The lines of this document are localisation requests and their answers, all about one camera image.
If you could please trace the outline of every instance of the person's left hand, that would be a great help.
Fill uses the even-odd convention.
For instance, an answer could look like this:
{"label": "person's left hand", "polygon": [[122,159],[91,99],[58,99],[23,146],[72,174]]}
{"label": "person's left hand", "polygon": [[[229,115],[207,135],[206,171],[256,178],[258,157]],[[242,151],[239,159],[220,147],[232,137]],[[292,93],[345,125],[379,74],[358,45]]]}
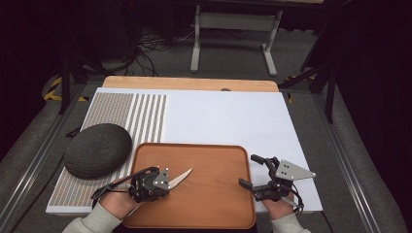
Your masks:
{"label": "person's left hand", "polygon": [[136,210],[141,203],[137,203],[127,192],[127,188],[117,187],[116,191],[125,192],[108,192],[100,198],[100,205],[113,216],[118,219],[123,219],[128,216],[130,212]]}

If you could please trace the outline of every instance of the black stone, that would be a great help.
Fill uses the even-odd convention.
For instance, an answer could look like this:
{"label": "black stone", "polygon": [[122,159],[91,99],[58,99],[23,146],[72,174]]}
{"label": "black stone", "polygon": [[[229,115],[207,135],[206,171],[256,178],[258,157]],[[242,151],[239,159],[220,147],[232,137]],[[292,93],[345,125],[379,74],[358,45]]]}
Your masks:
{"label": "black stone", "polygon": [[132,147],[129,133],[112,123],[90,126],[70,142],[64,152],[64,165],[76,178],[95,180],[121,167]]}

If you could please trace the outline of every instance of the wooden tray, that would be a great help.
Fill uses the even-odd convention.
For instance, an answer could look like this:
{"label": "wooden tray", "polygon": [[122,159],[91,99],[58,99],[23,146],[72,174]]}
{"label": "wooden tray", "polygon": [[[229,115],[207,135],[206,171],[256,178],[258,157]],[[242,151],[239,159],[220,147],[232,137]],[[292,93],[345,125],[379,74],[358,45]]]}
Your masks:
{"label": "wooden tray", "polygon": [[170,181],[193,170],[169,195],[145,203],[125,218],[125,226],[248,229],[255,224],[253,196],[238,184],[239,178],[251,180],[242,147],[145,143],[136,150],[132,171],[150,166],[169,168]]}

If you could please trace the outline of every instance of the black round object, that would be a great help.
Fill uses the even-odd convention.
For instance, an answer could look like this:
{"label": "black round object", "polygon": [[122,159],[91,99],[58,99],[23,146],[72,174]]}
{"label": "black round object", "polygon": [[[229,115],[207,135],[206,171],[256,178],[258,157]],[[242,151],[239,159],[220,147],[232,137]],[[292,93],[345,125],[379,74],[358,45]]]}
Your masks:
{"label": "black round object", "polygon": [[76,178],[103,178],[119,169],[131,147],[130,135],[124,128],[112,123],[96,124],[73,138],[64,152],[64,165]]}

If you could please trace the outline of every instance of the sleeve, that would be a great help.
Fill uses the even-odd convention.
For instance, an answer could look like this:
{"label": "sleeve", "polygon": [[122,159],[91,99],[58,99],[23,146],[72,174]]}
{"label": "sleeve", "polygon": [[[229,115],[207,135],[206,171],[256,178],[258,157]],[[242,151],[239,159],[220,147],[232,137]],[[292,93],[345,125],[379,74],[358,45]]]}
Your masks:
{"label": "sleeve", "polygon": [[300,226],[295,214],[271,220],[271,222],[273,233],[310,233],[309,230]]}
{"label": "sleeve", "polygon": [[107,212],[97,203],[88,216],[78,217],[70,222],[63,233],[111,233],[121,220]]}

